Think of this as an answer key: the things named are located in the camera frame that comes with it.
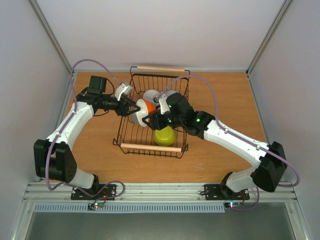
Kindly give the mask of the blue patterned white bowl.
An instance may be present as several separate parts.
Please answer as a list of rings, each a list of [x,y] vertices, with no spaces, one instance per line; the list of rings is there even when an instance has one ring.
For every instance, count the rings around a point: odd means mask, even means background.
[[[169,96],[178,93],[176,90],[168,90],[166,91],[164,94],[166,95],[166,97],[168,98]]]

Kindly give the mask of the green bowl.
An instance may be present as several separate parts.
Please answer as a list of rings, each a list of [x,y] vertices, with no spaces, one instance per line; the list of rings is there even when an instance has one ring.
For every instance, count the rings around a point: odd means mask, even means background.
[[[154,131],[153,140],[158,146],[168,147],[175,142],[176,135],[171,126],[166,126],[161,130]]]

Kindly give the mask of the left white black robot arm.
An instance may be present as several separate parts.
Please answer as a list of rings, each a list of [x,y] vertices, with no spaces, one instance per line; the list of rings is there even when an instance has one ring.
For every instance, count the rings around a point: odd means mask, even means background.
[[[77,188],[89,199],[96,199],[103,190],[97,175],[81,170],[72,153],[73,145],[86,123],[97,110],[114,111],[126,117],[140,107],[128,98],[132,86],[120,83],[112,93],[106,93],[108,78],[92,76],[88,87],[76,95],[72,107],[58,126],[46,139],[38,139],[33,145],[35,173],[45,179],[50,191],[55,187],[50,180]]]

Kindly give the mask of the white bowl orange outside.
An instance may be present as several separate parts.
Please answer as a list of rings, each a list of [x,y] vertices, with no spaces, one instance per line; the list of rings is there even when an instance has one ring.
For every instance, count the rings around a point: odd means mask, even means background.
[[[140,108],[140,110],[136,112],[137,122],[142,127],[146,127],[147,125],[143,122],[143,118],[154,113],[156,111],[156,107],[151,102],[144,99],[139,99],[136,102],[136,105]]]

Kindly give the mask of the speckled grey white bowl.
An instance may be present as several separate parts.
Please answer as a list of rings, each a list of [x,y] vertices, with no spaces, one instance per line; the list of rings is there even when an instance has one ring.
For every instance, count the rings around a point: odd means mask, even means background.
[[[135,123],[137,125],[140,125],[141,122],[142,122],[141,115],[140,115],[139,112],[135,112],[135,113],[131,114],[129,116],[129,118],[130,118],[131,122],[133,122],[133,123]]]

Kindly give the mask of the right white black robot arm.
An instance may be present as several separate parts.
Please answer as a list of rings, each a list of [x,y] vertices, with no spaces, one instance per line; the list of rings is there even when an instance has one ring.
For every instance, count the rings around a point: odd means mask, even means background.
[[[255,187],[272,193],[287,169],[280,143],[268,144],[249,138],[222,124],[215,116],[194,110],[180,93],[161,97],[159,109],[141,120],[152,130],[181,127],[187,134],[218,144],[245,159],[251,165],[249,168],[227,173],[219,184],[218,193],[224,199]]]

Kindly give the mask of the plain white bowl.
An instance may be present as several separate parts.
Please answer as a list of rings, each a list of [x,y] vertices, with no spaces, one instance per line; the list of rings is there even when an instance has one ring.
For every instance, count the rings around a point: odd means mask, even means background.
[[[158,102],[155,100],[155,97],[157,97],[158,94],[159,94],[159,92],[157,90],[149,89],[144,92],[142,99],[145,101],[148,101],[156,106],[158,104]]]

